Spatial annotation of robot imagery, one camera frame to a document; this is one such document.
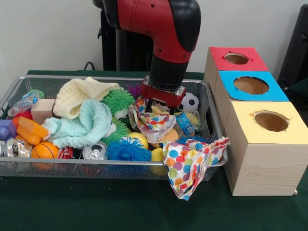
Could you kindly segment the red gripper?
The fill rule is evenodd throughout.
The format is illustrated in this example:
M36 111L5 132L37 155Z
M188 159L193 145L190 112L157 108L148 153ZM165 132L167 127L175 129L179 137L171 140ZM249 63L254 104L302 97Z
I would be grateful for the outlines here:
M147 99L145 112L152 113L153 101L164 103L169 107L169 115L174 115L176 108L180 105L185 96L185 88L180 86L177 90L161 90L156 88L151 82L150 77L146 76L141 85L141 95Z

